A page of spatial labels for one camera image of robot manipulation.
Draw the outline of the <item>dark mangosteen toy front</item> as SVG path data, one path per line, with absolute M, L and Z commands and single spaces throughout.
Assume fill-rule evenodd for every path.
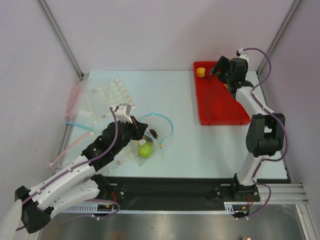
M 159 137 L 157 132 L 154 129 L 149 130 L 149 135 L 151 138 L 154 138 L 154 139 L 158 139 L 158 137 Z

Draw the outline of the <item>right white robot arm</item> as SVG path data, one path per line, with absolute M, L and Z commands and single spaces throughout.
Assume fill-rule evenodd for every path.
M 216 188 L 218 201 L 259 201 L 257 174 L 284 145 L 285 116 L 274 113 L 255 96 L 254 85 L 246 79 L 248 60 L 244 53 L 232 59 L 221 56 L 210 70 L 210 75 L 216 75 L 218 80 L 227 86 L 228 92 L 250 117 L 245 138 L 247 156 L 230 185 Z

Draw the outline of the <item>green toy apple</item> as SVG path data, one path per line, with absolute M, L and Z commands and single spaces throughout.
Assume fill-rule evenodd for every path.
M 145 143 L 138 146 L 138 155 L 142 158 L 149 158 L 153 153 L 153 146 Z

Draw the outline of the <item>blue zipper clear bag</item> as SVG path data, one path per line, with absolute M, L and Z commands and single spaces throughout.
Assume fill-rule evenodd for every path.
M 146 129 L 143 138 L 134 144 L 137 164 L 139 167 L 142 167 L 146 163 L 154 162 L 164 155 L 164 143 L 173 134 L 174 125 L 167 116 L 156 112 L 151 112 L 140 116 L 138 118 L 138 121 L 148 124 L 148 128 Z M 158 134 L 158 139 L 150 137 L 150 129 L 156 131 L 156 133 Z M 153 147 L 153 152 L 148 158 L 144 158 L 138 155 L 139 145 L 143 145 L 145 143 L 148 143 Z

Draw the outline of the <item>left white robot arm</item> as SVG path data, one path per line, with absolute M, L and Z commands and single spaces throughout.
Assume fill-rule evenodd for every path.
M 47 180 L 27 188 L 22 185 L 14 199 L 22 201 L 21 221 L 29 234 L 45 227 L 61 211 L 90 199 L 105 200 L 110 195 L 106 179 L 98 171 L 112 162 L 130 141 L 140 141 L 148 124 L 134 116 L 129 122 L 108 124 L 68 166 Z

